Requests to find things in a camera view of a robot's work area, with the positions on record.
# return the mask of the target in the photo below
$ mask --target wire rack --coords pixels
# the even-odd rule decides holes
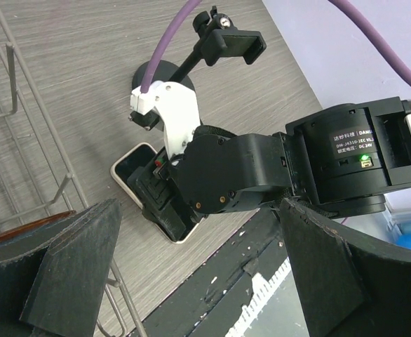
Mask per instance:
[[[67,209],[80,211],[89,205],[1,9],[0,31],[2,232]],[[120,290],[140,335],[145,337],[142,322],[114,259],[110,268],[113,277],[107,280],[105,295],[121,326],[120,337],[126,336],[129,329],[112,288]],[[112,337],[99,320],[97,327],[105,336]]]

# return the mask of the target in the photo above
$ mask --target bolt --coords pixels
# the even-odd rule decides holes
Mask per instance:
[[[231,27],[231,21],[229,20],[229,18],[223,16],[222,18],[220,18],[220,25],[223,26],[223,28],[229,28]]]

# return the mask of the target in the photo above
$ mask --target phone screen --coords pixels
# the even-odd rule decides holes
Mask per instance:
[[[139,166],[146,166],[154,156],[156,156],[156,153],[153,149],[150,148],[150,146],[143,144],[115,166],[115,173],[125,184],[127,184],[130,175]]]

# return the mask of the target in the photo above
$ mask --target wall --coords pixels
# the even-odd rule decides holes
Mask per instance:
[[[411,68],[411,1],[350,0]],[[411,88],[358,28],[326,0],[264,0],[274,22],[323,107],[397,96]],[[411,190],[389,198],[411,208]]]

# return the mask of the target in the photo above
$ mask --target cable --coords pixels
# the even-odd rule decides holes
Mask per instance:
[[[379,51],[380,55],[388,62],[393,70],[403,81],[411,86],[411,69],[398,57],[393,49],[388,45],[380,33],[370,24],[363,14],[347,0],[328,0],[361,30],[368,40]]]
[[[159,66],[162,59],[163,53],[165,53],[168,44],[170,44],[171,39],[175,36],[176,31],[179,29],[180,25],[185,21],[187,16],[202,2],[202,0],[188,0],[187,3],[180,9],[179,13],[173,18],[173,21],[167,27],[165,33],[161,37],[156,49],[149,60],[146,71],[144,72],[142,86],[140,87],[141,93],[147,93],[149,86],[151,86],[154,74]]]

